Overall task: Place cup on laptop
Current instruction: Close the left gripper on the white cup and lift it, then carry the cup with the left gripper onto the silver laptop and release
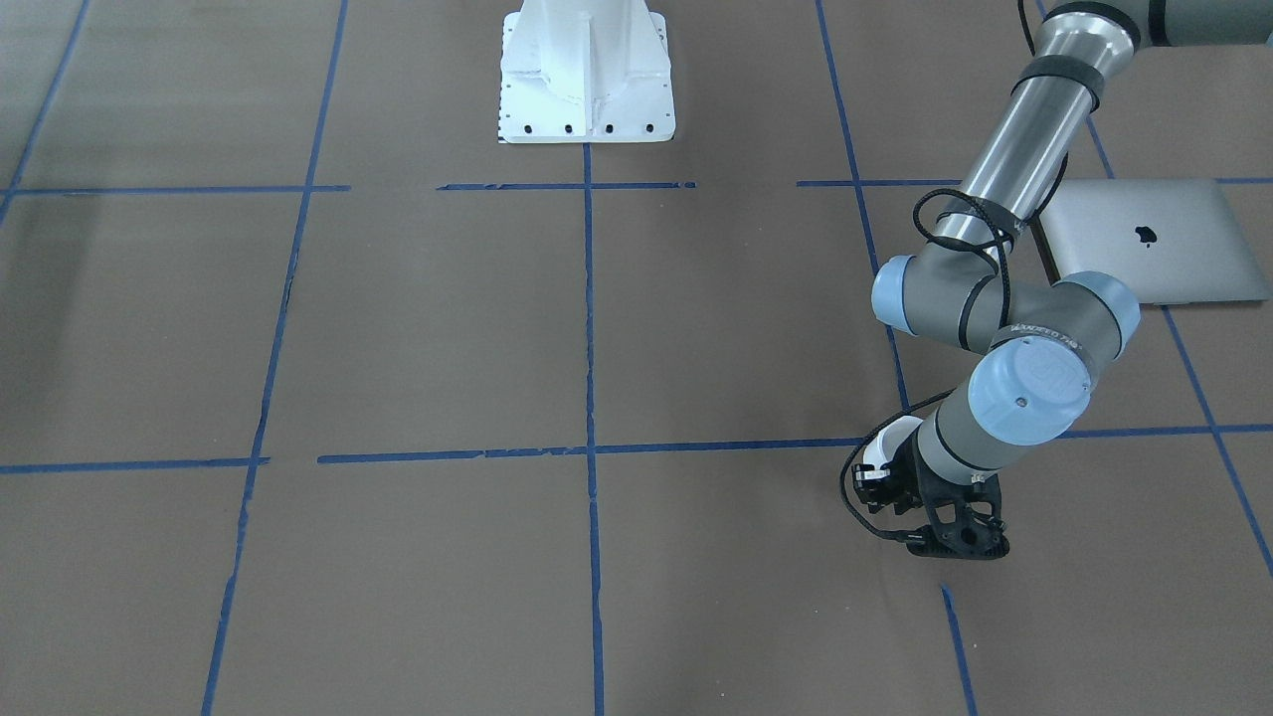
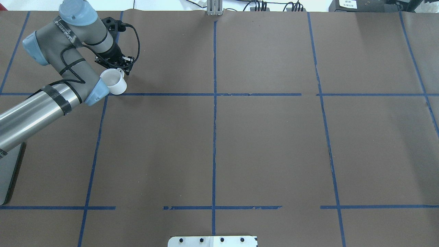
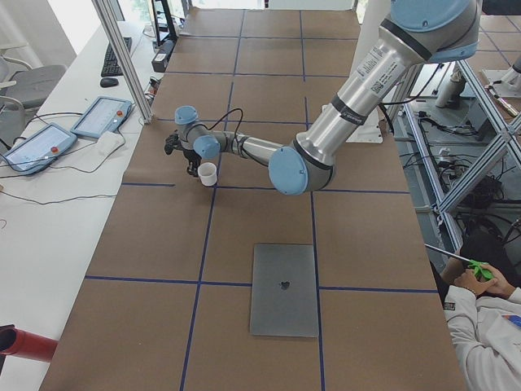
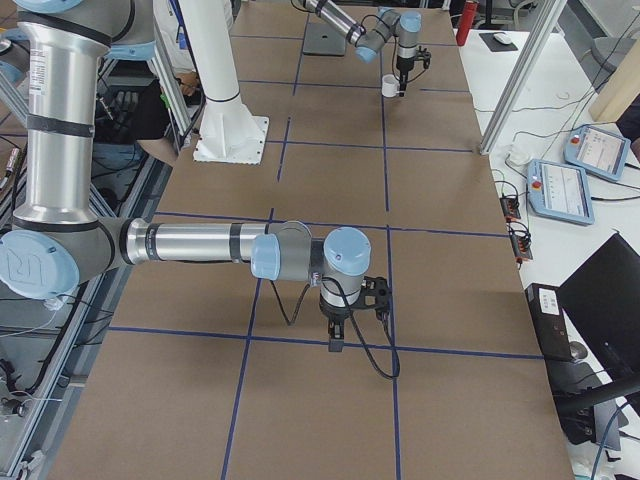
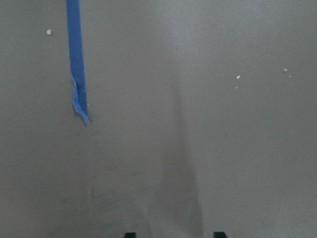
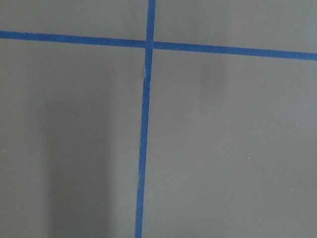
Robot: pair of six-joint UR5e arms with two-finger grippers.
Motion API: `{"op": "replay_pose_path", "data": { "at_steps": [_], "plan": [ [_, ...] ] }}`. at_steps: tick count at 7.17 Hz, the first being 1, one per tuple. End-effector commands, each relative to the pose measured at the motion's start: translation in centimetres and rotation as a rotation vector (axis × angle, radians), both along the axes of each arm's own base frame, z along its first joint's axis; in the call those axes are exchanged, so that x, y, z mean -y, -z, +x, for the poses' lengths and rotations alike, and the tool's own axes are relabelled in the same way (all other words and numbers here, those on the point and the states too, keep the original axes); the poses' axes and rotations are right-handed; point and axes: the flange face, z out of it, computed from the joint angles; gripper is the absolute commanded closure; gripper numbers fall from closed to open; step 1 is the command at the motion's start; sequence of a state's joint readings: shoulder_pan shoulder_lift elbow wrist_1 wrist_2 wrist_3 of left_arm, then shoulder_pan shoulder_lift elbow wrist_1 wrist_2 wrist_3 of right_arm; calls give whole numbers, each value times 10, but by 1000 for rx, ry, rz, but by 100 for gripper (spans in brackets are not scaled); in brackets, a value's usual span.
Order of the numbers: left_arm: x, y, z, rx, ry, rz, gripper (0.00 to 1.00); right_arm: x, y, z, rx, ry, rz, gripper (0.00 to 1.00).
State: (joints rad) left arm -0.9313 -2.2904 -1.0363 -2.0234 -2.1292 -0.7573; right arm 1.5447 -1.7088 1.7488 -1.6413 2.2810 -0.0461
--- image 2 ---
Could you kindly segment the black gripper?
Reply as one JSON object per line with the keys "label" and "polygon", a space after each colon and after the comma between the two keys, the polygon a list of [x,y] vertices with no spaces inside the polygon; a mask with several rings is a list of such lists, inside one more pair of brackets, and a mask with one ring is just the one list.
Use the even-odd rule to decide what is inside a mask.
{"label": "black gripper", "polygon": [[110,49],[106,52],[100,53],[100,58],[95,58],[94,62],[105,69],[119,67],[124,71],[125,75],[130,75],[135,63],[135,58],[123,55],[118,44],[113,43]]}

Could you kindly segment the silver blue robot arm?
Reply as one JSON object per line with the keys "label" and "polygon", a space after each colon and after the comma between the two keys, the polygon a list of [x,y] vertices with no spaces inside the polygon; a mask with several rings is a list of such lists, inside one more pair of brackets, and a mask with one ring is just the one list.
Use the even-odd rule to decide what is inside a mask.
{"label": "silver blue robot arm", "polygon": [[1,114],[1,157],[77,106],[94,105],[111,93],[80,48],[88,49],[105,69],[130,74],[139,54],[125,55],[116,42],[127,27],[133,26],[101,18],[87,0],[64,0],[57,16],[22,40],[27,55],[53,72],[51,82]]}

